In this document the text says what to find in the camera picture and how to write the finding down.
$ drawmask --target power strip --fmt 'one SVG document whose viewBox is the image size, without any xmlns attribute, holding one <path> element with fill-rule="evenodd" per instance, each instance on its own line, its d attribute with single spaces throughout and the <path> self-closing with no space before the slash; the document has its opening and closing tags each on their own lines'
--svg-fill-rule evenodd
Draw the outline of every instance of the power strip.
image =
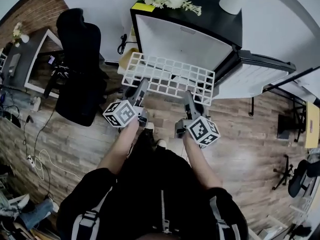
<svg viewBox="0 0 320 240">
<path fill-rule="evenodd" d="M 31 155 L 28 155 L 28 157 L 26 159 L 28 159 L 28 161 L 31 164 L 32 168 L 36 167 L 36 164 L 35 164 L 34 160 L 32 159 Z"/>
</svg>

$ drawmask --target wooden floor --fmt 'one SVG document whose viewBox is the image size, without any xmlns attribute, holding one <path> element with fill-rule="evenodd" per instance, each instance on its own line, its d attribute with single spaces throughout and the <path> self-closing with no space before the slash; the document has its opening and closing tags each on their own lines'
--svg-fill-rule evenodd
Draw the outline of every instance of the wooden floor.
<svg viewBox="0 0 320 240">
<path fill-rule="evenodd" d="M 34 155 L 36 136 L 49 119 L 56 101 L 42 100 L 39 112 L 33 112 L 27 104 L 29 96 L 17 96 L 19 98 L 13 97 L 23 121 L 28 115 L 33 118 L 33 123 L 25 126 L 25 136 L 27 153 Z M 178 155 L 186 156 L 182 141 L 174 139 L 175 123 L 185 116 L 179 100 L 149 93 L 143 103 L 155 125 L 155 136 L 165 139 L 168 148 Z M 283 155 L 288 154 L 290 163 L 296 166 L 307 153 L 303 147 L 304 135 L 299 143 L 293 142 L 293 134 L 289 141 L 276 138 L 278 114 L 285 114 L 291 107 L 286 99 L 264 93 L 255 99 L 254 118 L 248 115 L 251 108 L 251 99 L 248 98 L 215 100 L 209 108 L 221 138 L 203 150 L 204 156 L 223 179 L 224 187 L 256 233 L 266 227 L 267 215 L 285 224 L 289 224 L 295 215 L 289 205 L 297 199 L 288 195 L 288 188 L 281 186 L 276 191 L 271 190 L 279 180 L 273 168 L 280 169 L 285 165 Z M 23 125 L 20 129 L 8 120 L 0 119 L 0 155 L 14 168 L 16 177 L 13 182 L 17 190 L 21 194 L 30 193 L 32 200 L 40 202 L 48 192 L 49 178 L 44 170 L 45 179 L 40 180 L 25 159 Z M 92 126 L 84 127 L 54 112 L 39 135 L 35 155 L 45 149 L 54 164 L 83 177 L 96 168 L 117 135 L 117 130 L 99 114 Z M 41 157 L 50 174 L 50 194 L 60 203 L 79 180 L 50 164 L 45 153 Z"/>
</svg>

